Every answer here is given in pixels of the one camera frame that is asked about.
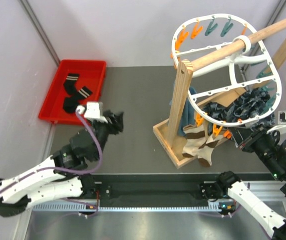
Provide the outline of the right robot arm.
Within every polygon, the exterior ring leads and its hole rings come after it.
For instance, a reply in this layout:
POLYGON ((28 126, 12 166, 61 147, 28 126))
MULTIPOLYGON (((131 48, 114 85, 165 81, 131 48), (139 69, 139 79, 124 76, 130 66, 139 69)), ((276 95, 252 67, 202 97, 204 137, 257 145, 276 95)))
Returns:
MULTIPOLYGON (((280 130, 259 125, 253 129, 230 127, 237 148, 254 153, 269 171, 263 184, 281 183, 279 191, 286 200, 286 139, 280 140, 280 130)), ((225 171, 212 183, 201 183, 201 195, 206 200, 232 199, 240 204, 264 229, 272 240, 286 240, 286 218, 274 212, 253 193, 239 175, 225 171)))

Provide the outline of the beige brown sock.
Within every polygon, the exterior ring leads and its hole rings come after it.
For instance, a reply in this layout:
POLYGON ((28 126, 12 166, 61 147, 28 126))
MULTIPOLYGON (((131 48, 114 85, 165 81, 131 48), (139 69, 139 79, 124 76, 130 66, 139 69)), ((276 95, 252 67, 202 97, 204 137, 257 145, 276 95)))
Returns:
POLYGON ((217 145, 222 143, 223 135, 219 134, 218 136, 212 134, 206 140, 197 153, 197 159, 203 167, 210 167, 212 165, 211 156, 217 145))
POLYGON ((186 144, 183 147, 182 155, 191 158, 197 155, 198 149, 206 142, 204 126, 187 125, 183 128, 186 137, 186 144))

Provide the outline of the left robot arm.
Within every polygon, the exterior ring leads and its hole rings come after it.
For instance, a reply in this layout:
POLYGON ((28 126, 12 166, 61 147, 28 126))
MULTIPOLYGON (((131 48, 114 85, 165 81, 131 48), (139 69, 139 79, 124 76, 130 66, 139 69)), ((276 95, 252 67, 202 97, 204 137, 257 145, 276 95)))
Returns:
POLYGON ((102 110, 101 102, 89 101, 78 105, 75 115, 84 128, 67 145, 24 173, 0 178, 0 216, 17 216, 54 200, 76 203, 95 196, 92 174, 102 164, 108 137, 123 131, 124 113, 102 110))

